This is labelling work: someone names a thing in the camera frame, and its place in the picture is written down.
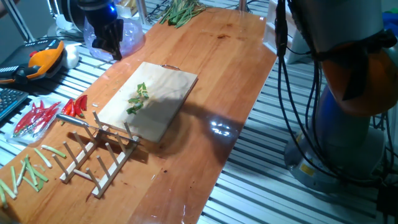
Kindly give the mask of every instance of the clear plastic bag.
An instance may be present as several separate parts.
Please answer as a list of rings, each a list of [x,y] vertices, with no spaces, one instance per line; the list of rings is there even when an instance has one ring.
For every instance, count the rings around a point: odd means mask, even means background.
[[[57,114],[61,113],[65,102],[49,97],[37,97],[22,111],[12,131],[6,133],[7,142],[30,144],[43,137]]]

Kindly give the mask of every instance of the wooden table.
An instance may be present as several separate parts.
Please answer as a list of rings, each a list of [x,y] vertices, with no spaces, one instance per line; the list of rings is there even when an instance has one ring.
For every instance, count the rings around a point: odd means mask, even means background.
[[[217,8],[179,29],[156,24],[143,48],[115,63],[84,94],[88,111],[99,111],[143,61],[197,74],[197,84],[161,142],[143,141],[140,148],[145,149],[133,152],[99,200],[91,195],[94,183],[88,180],[74,176],[69,184],[61,183],[61,169],[44,152],[53,164],[45,171],[49,182],[36,193],[23,181],[17,199],[7,196],[9,208],[3,211],[21,223],[196,223],[274,64],[275,55],[262,44],[265,26],[258,16]],[[95,125],[91,113],[86,120]],[[32,149],[41,144],[66,152],[62,142],[67,141],[77,154],[74,130],[85,134],[72,125],[55,124],[41,142],[4,166],[0,178],[12,186],[10,166],[19,172],[26,154],[32,164],[44,165]],[[112,163],[102,146],[81,170],[89,167],[102,177],[97,154],[107,166]],[[67,166],[71,161],[69,156],[62,162]]]

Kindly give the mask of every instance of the cut green stick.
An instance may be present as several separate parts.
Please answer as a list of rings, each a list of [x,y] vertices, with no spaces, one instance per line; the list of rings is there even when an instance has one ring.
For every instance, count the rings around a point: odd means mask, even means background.
[[[44,181],[42,179],[40,179],[38,190],[42,190],[43,185],[44,185]]]
[[[23,177],[23,179],[30,185],[33,187],[33,189],[35,189],[35,191],[39,192],[39,190],[37,189],[37,187],[26,177]]]
[[[49,151],[52,151],[52,152],[54,152],[55,154],[58,154],[60,157],[62,157],[62,158],[66,158],[67,157],[67,155],[65,155],[64,153],[62,153],[62,152],[60,152],[60,151],[58,151],[58,150],[56,150],[56,149],[54,149],[53,147],[50,147],[50,146],[46,146],[46,145],[42,145],[42,148],[43,149],[46,149],[46,150],[49,150]]]
[[[52,168],[50,161],[39,150],[34,148],[34,151],[40,156],[40,158],[42,158],[48,168]]]
[[[21,172],[19,173],[19,177],[18,177],[18,180],[17,180],[17,186],[20,186],[20,184],[22,182],[22,177],[24,176],[25,169],[26,169],[26,162],[22,162],[21,161],[21,163],[22,163],[22,169],[21,169]]]
[[[12,192],[12,190],[7,186],[7,184],[4,183],[4,181],[2,181],[1,179],[0,179],[0,186],[7,192],[8,195],[10,195],[12,199],[17,198],[17,196]]]
[[[29,173],[30,177],[33,180],[33,184],[35,186],[37,186],[38,183],[37,183],[37,180],[36,180],[35,173],[33,172],[33,168],[32,168],[32,166],[31,166],[31,164],[29,162],[29,159],[27,157],[25,157],[25,163],[26,163],[26,167],[27,167],[28,173]]]
[[[37,171],[37,169],[35,169],[34,167],[32,167],[32,169],[33,173],[39,178],[39,180],[44,180],[44,182],[49,181],[49,179],[46,178],[46,176],[44,176],[43,174],[41,174],[39,171]]]
[[[14,188],[14,194],[18,194],[18,188],[17,188],[17,180],[15,178],[15,168],[14,166],[11,166],[11,178],[12,178],[12,187]]]
[[[1,198],[1,202],[2,202],[2,207],[8,208],[8,204],[6,201],[6,195],[4,194],[4,191],[1,186],[0,186],[0,198]]]
[[[45,169],[42,165],[40,165],[39,167],[40,167],[40,169],[42,169],[43,172],[45,172]]]

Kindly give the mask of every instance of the wooden cutting board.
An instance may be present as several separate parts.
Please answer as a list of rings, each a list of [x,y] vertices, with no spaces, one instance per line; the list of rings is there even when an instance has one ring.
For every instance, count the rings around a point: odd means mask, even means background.
[[[101,110],[98,117],[111,128],[130,131],[144,139],[159,142],[173,117],[193,88],[197,75],[143,62]],[[137,96],[137,85],[145,83],[149,99],[137,114],[128,114],[128,100]]]

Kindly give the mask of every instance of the keyboard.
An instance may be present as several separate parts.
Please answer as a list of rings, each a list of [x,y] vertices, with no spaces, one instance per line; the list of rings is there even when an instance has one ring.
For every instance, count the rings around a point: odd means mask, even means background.
[[[0,91],[0,121],[17,108],[27,97],[28,93],[5,88]]]

